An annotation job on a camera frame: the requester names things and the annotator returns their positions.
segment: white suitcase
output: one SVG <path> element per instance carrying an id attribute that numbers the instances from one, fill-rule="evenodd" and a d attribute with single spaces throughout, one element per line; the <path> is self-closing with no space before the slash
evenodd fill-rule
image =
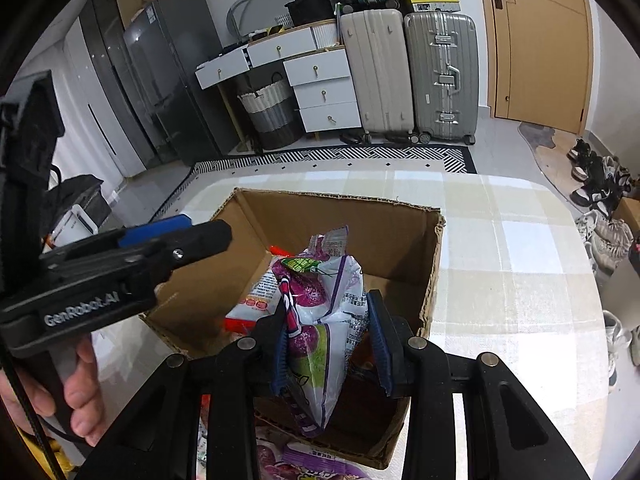
<path id="1" fill-rule="evenodd" d="M 399 10 L 340 17 L 340 31 L 365 133 L 414 129 L 414 101 Z"/>

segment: silver suitcase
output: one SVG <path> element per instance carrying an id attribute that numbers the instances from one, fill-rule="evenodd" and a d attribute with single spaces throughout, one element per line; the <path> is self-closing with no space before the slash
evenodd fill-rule
<path id="1" fill-rule="evenodd" d="M 414 12 L 404 18 L 420 142 L 476 142 L 478 40 L 460 13 Z"/>
<path id="2" fill-rule="evenodd" d="M 399 10 L 340 17 L 353 87 L 366 136 L 414 130 L 411 78 Z"/>

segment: dresser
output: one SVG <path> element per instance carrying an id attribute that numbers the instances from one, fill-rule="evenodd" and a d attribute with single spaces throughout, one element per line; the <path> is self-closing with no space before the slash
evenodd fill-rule
<path id="1" fill-rule="evenodd" d="M 295 27 L 254 41 L 200 65 L 202 88 L 284 60 L 307 132 L 361 126 L 344 46 L 338 45 L 335 20 Z"/>
<path id="2" fill-rule="evenodd" d="M 284 62 L 308 132 L 358 128 L 360 112 L 344 47 Z"/>

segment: checkered tablecloth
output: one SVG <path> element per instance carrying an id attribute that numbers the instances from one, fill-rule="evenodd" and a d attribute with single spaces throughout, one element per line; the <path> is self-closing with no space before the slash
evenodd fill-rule
<path id="1" fill-rule="evenodd" d="M 475 174 L 313 171 L 220 180 L 182 212 L 194 222 L 206 221 L 235 187 L 439 207 L 446 227 L 429 339 L 452 354 L 498 354 L 593 474 L 608 393 L 602 310 L 574 220 L 548 189 Z M 455 405 L 462 479 L 467 478 L 462 399 Z M 406 429 L 390 467 L 367 469 L 372 479 L 401 477 L 405 441 Z"/>

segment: hand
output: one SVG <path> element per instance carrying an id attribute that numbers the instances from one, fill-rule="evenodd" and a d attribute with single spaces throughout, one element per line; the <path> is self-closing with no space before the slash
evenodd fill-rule
<path id="1" fill-rule="evenodd" d="M 65 381 L 65 400 L 73 409 L 71 429 L 76 435 L 83 437 L 87 444 L 95 446 L 107 430 L 107 425 L 104 420 L 104 401 L 98 382 L 98 365 L 91 336 L 85 336 L 80 340 L 76 346 L 76 353 L 78 366 Z M 24 370 L 18 368 L 17 372 L 36 413 L 41 416 L 53 415 L 56 406 L 50 393 Z M 4 370 L 0 370 L 0 397 L 14 424 L 29 434 L 33 433 Z"/>

